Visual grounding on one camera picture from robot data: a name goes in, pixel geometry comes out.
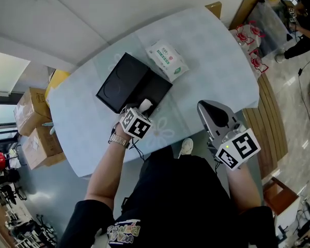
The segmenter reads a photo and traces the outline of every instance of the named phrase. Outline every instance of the white shoe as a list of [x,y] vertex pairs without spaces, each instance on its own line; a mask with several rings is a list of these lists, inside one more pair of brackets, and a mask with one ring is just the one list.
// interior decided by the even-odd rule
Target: white shoe
[[184,139],[181,145],[181,150],[180,150],[178,158],[181,155],[191,154],[192,150],[193,150],[193,140],[191,138]]
[[285,55],[283,53],[275,55],[274,59],[279,64],[281,64],[283,61],[286,60]]

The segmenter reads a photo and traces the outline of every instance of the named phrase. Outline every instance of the black shirt sleeve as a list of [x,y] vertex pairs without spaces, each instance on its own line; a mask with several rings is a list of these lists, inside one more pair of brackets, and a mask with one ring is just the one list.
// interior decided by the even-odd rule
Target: black shirt sleeve
[[238,222],[243,236],[257,248],[277,248],[274,219],[269,207],[257,207],[247,210],[239,216]]
[[106,232],[113,221],[113,213],[106,204],[97,200],[80,201],[57,248],[91,247],[97,231],[102,228]]

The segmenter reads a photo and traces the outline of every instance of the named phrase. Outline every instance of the white tissue pack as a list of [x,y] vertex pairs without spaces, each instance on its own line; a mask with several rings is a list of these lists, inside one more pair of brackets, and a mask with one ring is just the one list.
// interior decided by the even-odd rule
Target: white tissue pack
[[163,39],[148,47],[146,52],[170,82],[189,70],[181,55]]

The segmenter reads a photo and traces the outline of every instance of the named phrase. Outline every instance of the black box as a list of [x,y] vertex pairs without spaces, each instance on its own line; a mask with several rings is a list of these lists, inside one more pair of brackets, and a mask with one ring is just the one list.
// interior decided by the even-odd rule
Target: black box
[[101,86],[97,97],[117,114],[127,104],[137,103],[139,106],[148,99],[153,104],[147,111],[150,116],[171,87],[172,83],[125,53]]

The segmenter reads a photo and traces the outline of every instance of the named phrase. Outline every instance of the printed logo on shirt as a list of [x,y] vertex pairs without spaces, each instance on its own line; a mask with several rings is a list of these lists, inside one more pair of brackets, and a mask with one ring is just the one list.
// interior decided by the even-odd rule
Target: printed logo on shirt
[[116,222],[115,225],[107,228],[109,244],[133,243],[134,238],[139,236],[140,220],[127,220]]

